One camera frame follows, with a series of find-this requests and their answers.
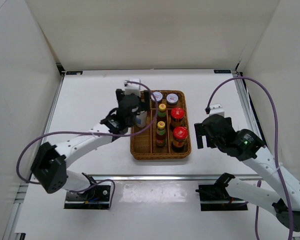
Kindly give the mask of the white-lid spice jar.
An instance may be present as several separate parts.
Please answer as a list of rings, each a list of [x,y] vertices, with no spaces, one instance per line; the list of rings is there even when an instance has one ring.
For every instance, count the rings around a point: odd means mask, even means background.
[[[179,97],[175,93],[169,93],[166,96],[166,106],[169,109],[175,108],[178,105]]]
[[[160,105],[163,100],[163,94],[160,91],[154,91],[151,95],[151,107],[156,108],[156,103]]]

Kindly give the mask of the silver-lid salt shaker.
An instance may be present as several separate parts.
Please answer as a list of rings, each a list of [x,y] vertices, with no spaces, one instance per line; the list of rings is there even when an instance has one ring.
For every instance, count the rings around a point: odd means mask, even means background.
[[[141,111],[136,115],[136,126],[138,128],[144,128],[147,125],[147,111]]]

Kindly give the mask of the red-lid sauce jar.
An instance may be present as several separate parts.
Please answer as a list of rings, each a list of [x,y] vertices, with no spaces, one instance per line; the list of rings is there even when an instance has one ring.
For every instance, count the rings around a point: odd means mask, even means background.
[[[183,126],[185,110],[181,107],[175,107],[170,112],[170,129],[174,130],[177,127]]]
[[[182,152],[188,138],[189,132],[185,126],[178,126],[172,132],[171,148],[175,152]]]

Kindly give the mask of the green-label sauce bottle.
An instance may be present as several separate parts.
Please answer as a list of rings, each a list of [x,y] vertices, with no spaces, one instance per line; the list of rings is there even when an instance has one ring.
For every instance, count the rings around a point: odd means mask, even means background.
[[[167,122],[167,106],[164,103],[158,105],[157,121]]]
[[[160,148],[164,147],[166,145],[166,140],[167,140],[166,124],[164,121],[159,121],[156,126],[155,145]]]

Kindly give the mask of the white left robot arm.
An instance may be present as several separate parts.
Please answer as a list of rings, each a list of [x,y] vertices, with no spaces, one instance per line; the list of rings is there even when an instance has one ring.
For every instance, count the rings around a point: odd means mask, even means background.
[[[138,89],[117,89],[118,106],[88,132],[78,133],[74,138],[55,145],[43,143],[30,170],[44,190],[52,194],[65,189],[77,192],[83,200],[93,198],[93,180],[83,173],[69,171],[68,167],[98,147],[127,136],[137,115],[150,109],[150,95],[147,90],[140,92]]]

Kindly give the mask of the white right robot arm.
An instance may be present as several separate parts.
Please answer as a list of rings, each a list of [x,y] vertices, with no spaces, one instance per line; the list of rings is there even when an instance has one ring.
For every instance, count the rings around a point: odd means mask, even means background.
[[[219,114],[194,124],[198,149],[217,148],[248,166],[272,190],[264,190],[245,183],[230,173],[223,173],[214,183],[214,193],[220,200],[239,198],[263,208],[285,227],[290,226],[289,210],[293,216],[293,230],[300,232],[300,181],[283,166],[277,166],[265,143],[251,130],[234,130],[232,119]]]

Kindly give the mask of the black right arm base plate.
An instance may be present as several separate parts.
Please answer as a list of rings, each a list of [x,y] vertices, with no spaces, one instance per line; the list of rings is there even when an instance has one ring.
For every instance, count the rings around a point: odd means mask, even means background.
[[[199,195],[202,212],[247,211],[248,202],[231,197],[225,188],[214,184],[201,184],[195,190]]]

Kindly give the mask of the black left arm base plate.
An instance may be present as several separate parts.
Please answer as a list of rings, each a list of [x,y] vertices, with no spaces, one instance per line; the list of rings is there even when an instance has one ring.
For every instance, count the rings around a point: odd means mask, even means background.
[[[112,206],[115,190],[114,181],[103,180],[86,192],[67,192],[63,208],[66,210],[109,210]]]

